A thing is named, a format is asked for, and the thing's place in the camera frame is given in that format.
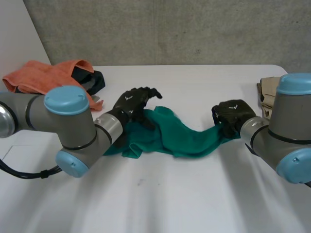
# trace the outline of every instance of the black cable tie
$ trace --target black cable tie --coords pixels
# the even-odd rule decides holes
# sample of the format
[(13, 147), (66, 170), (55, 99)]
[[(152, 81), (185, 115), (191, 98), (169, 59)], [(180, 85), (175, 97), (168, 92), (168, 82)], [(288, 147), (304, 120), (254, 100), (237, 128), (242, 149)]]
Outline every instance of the black cable tie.
[(49, 177), (49, 171), (48, 170), (41, 171), (40, 177), (41, 177), (41, 179), (48, 178)]

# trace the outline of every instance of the light blue joint cap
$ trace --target light blue joint cap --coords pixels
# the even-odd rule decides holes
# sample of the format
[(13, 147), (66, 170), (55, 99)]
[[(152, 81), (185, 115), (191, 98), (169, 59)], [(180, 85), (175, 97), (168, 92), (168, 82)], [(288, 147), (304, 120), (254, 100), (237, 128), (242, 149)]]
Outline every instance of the light blue joint cap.
[(277, 165), (276, 172), (290, 183), (311, 181), (311, 148), (295, 150)]
[(64, 172), (76, 178), (82, 177), (89, 170), (81, 160), (62, 150), (57, 153), (55, 161)]
[(311, 73), (285, 74), (280, 78), (276, 92), (283, 95), (310, 95)]
[(89, 102), (83, 89), (77, 86), (62, 86), (46, 94), (44, 106), (52, 113), (72, 116), (88, 109)]

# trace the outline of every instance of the green towel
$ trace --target green towel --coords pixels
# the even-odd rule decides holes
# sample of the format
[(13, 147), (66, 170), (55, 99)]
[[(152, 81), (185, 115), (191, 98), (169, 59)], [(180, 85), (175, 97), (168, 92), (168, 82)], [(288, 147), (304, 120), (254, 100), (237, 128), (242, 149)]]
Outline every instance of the green towel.
[(143, 152), (157, 151), (174, 157), (200, 158), (231, 140), (224, 137), (221, 124), (198, 132), (185, 126), (169, 108), (156, 107), (144, 113), (156, 129), (150, 131), (135, 122), (127, 124), (127, 144), (122, 148), (112, 145), (105, 155), (122, 152), (124, 157), (137, 159)]

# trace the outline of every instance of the gray concrete wall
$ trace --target gray concrete wall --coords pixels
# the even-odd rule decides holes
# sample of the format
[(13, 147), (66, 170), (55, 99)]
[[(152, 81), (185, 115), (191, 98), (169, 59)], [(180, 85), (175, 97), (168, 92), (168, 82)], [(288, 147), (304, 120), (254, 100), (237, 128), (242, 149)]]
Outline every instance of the gray concrete wall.
[(311, 0), (24, 0), (52, 64), (311, 71)]

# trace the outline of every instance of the black cable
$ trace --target black cable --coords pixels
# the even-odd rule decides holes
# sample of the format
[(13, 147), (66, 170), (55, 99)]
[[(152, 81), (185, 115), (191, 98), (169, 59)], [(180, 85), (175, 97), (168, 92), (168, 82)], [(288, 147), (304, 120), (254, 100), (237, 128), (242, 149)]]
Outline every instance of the black cable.
[(12, 168), (10, 168), (7, 164), (5, 164), (4, 161), (0, 159), (0, 169), (2, 171), (5, 171), (15, 177), (21, 178), (21, 179), (36, 179), (36, 178), (48, 178), (51, 175), (54, 175), (56, 173), (59, 173), (62, 171), (62, 169), (59, 166), (55, 166), (49, 170), (44, 170), (39, 173), (27, 173), (27, 172), (20, 172), (16, 171)]

